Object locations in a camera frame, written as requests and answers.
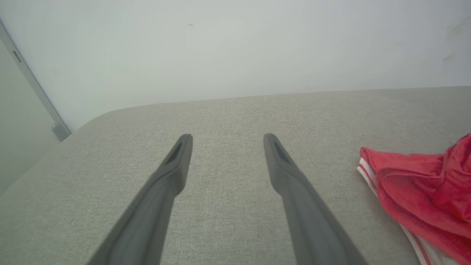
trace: red cloth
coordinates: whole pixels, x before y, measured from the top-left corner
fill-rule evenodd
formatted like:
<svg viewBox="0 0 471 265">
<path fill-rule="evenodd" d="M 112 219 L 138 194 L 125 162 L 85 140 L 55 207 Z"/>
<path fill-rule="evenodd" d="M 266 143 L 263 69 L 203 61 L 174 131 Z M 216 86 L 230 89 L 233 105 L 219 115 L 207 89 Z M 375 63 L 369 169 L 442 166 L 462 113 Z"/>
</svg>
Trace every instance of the red cloth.
<svg viewBox="0 0 471 265">
<path fill-rule="evenodd" d="M 471 265 L 471 133 L 444 154 L 360 151 L 382 207 L 398 223 Z"/>
</svg>

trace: white stripe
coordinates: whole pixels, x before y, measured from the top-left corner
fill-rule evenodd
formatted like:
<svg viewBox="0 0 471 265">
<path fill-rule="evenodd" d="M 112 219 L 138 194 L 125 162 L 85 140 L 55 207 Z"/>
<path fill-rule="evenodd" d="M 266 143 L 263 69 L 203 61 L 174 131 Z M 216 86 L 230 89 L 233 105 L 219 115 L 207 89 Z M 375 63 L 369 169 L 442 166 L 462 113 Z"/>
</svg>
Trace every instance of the white stripe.
<svg viewBox="0 0 471 265">
<path fill-rule="evenodd" d="M 358 172 L 360 172 L 360 174 L 363 176 L 363 178 L 366 180 L 366 183 L 368 183 L 368 186 L 370 186 L 370 189 L 371 191 L 376 195 L 376 197 L 378 197 L 378 194 L 376 194 L 376 189 L 373 187 L 373 185 L 371 184 L 371 181 L 370 179 L 368 178 L 368 176 L 366 175 L 366 173 L 363 171 L 363 168 L 361 167 L 357 167 L 357 170 Z"/>
<path fill-rule="evenodd" d="M 406 228 L 403 227 L 401 224 L 399 225 L 402 228 L 402 231 L 407 236 L 407 239 L 409 239 L 409 242 L 411 242 L 412 248 L 415 251 L 415 254 L 417 255 L 417 258 L 419 258 L 419 262 L 421 265 L 427 265 L 427 261 L 425 260 L 425 257 L 422 255 L 422 251 L 420 251 L 419 245 L 417 245 L 417 242 L 415 241 L 414 237 L 411 235 L 411 232 Z"/>
<path fill-rule="evenodd" d="M 374 185 L 377 187 L 378 185 L 376 184 L 376 175 L 374 174 L 373 169 L 371 169 L 368 162 L 364 160 L 363 158 L 360 158 L 360 165 L 362 165 L 365 168 L 366 172 L 371 178 L 371 181 L 373 181 Z"/>
<path fill-rule="evenodd" d="M 434 265 L 458 265 L 458 263 L 443 250 L 428 242 L 425 238 L 419 235 L 415 236 L 422 243 L 425 253 L 427 253 L 427 256 L 429 257 L 430 263 Z"/>
</svg>

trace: white wall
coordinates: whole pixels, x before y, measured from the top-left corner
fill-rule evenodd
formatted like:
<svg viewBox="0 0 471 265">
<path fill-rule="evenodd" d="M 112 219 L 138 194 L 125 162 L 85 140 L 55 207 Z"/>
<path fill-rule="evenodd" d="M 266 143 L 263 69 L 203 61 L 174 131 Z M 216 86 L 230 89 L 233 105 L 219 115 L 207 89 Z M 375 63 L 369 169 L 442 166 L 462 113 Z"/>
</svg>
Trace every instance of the white wall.
<svg viewBox="0 0 471 265">
<path fill-rule="evenodd" d="M 59 144 L 53 123 L 0 41 L 0 195 Z"/>
<path fill-rule="evenodd" d="M 470 2 L 2 0 L 0 18 L 75 130 L 149 103 L 471 85 Z"/>
</svg>

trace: wall stain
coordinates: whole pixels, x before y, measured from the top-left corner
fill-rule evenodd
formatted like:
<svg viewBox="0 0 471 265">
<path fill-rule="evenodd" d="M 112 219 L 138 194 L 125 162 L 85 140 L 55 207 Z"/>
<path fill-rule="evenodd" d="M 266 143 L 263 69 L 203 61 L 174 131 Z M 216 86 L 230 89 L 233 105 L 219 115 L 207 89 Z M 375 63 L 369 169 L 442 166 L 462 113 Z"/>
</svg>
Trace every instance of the wall stain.
<svg viewBox="0 0 471 265">
<path fill-rule="evenodd" d="M 457 24 L 449 25 L 447 27 L 447 39 L 451 41 L 467 31 L 471 31 L 471 17 L 465 17 Z"/>
<path fill-rule="evenodd" d="M 446 56 L 445 58 L 443 58 L 443 60 L 442 60 L 443 71 L 447 70 L 448 65 L 455 59 L 455 57 L 456 57 L 456 53 L 454 52 L 454 53 Z"/>
</svg>

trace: gray fabric sofa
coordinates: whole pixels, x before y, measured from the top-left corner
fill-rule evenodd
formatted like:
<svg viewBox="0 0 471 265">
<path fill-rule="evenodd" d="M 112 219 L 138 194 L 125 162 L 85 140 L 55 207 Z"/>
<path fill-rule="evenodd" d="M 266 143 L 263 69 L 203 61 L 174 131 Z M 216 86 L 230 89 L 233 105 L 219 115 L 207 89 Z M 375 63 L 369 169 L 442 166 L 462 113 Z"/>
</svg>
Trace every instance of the gray fabric sofa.
<svg viewBox="0 0 471 265">
<path fill-rule="evenodd" d="M 161 264 L 295 264 L 265 163 L 274 133 L 369 264 L 418 264 L 356 171 L 361 146 L 442 153 L 471 88 L 339 91 L 127 108 L 88 122 L 0 197 L 0 264 L 85 264 L 178 137 L 191 133 Z"/>
</svg>

